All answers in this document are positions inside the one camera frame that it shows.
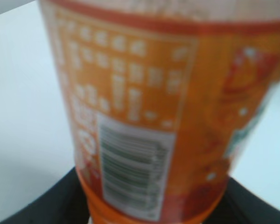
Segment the barcode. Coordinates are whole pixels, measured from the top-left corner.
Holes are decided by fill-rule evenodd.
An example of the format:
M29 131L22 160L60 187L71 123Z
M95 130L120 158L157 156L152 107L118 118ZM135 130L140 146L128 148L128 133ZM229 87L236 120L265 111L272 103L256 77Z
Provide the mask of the barcode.
M161 215L174 133L136 128L98 116L104 199L132 217Z

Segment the white surface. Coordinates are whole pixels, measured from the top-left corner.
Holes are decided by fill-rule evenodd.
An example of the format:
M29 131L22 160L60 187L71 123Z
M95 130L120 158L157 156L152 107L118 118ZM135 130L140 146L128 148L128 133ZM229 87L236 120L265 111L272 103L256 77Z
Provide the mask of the white surface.
M0 15L0 220L73 166L72 142L35 2Z
M250 136L232 176L280 210L280 87Z
M32 0L0 0L0 14L22 6L31 1Z
M72 142L35 2L0 15L0 220L74 165ZM280 209L280 88L233 177Z

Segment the plastic bottle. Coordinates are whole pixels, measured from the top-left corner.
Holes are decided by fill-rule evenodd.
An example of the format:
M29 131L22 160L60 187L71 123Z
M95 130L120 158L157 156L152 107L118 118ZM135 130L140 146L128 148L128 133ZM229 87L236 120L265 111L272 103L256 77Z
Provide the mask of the plastic bottle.
M280 0L41 0L95 224L199 224L280 81Z

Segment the red stripe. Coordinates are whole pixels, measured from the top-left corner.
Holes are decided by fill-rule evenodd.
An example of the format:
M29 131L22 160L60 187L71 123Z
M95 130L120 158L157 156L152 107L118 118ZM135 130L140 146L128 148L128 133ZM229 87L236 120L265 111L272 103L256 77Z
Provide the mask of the red stripe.
M71 11L81 13L92 18L130 26L143 30L178 35L204 35L204 34L244 34L257 35L262 33L280 32L280 21L264 22L190 22L171 21L165 19L149 18L142 15L127 14L99 7L86 6L68 0L49 0Z

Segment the bottle bottom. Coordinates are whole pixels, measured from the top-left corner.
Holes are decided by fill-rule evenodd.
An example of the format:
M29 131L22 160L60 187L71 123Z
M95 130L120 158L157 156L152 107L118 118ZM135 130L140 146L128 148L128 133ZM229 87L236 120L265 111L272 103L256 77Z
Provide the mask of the bottle bottom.
M88 208L91 213L93 224L147 224L147 223L158 223L158 222L146 222L137 221L128 218L111 207L105 205L105 203L95 195L95 193L87 186L86 181L83 179L82 175L77 170L79 180L81 182L82 188L87 197ZM224 192L218 197L218 199L210 205L209 209L200 215L183 222L178 223L168 223L168 224L201 224L215 209L217 204L220 202Z

